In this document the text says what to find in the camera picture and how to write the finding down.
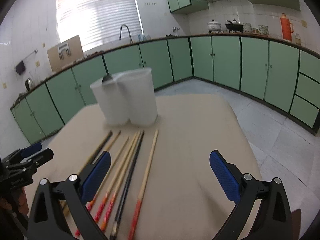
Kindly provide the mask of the person left hand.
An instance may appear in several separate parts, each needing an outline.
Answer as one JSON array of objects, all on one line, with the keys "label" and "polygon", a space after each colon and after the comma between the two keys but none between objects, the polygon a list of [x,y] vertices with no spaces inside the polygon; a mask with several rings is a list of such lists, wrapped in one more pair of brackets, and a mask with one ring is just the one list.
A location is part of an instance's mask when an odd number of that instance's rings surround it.
[{"label": "person left hand", "polygon": [[[27,196],[25,194],[25,189],[24,187],[16,190],[13,193],[13,198],[14,198],[14,206],[18,208],[19,213],[23,215],[27,215],[29,213],[29,206],[27,202]],[[13,210],[12,205],[3,197],[1,197],[1,208],[4,208],[5,210]]]}]

